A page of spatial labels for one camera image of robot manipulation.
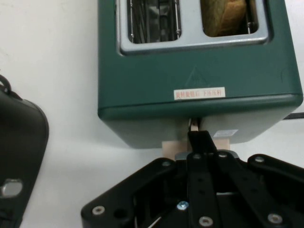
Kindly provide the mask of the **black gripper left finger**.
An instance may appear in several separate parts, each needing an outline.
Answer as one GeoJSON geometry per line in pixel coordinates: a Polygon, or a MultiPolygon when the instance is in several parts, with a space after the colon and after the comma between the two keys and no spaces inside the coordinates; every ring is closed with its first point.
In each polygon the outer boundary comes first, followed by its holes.
{"type": "Polygon", "coordinates": [[[214,189],[206,131],[188,134],[185,160],[159,158],[118,183],[81,210],[85,228],[212,228],[214,189]]]}

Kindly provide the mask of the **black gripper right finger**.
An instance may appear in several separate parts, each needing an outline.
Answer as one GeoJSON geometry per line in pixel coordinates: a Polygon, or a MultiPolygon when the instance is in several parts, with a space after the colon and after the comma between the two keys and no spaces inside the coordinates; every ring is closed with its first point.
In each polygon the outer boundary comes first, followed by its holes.
{"type": "Polygon", "coordinates": [[[218,150],[207,131],[203,152],[215,184],[224,228],[302,228],[304,170],[265,154],[247,161],[218,150]]]}

